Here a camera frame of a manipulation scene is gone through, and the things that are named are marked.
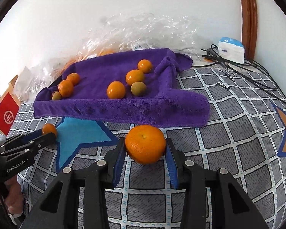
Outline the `person's left hand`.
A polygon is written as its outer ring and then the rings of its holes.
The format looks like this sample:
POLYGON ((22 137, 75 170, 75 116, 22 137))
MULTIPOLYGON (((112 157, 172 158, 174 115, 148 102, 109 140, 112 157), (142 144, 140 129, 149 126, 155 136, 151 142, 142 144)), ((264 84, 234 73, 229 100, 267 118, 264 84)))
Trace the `person's left hand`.
POLYGON ((22 194, 21 186, 17 181, 17 175, 5 182, 9 194, 4 199, 6 208, 10 214, 22 214, 24 209, 24 196, 22 194))

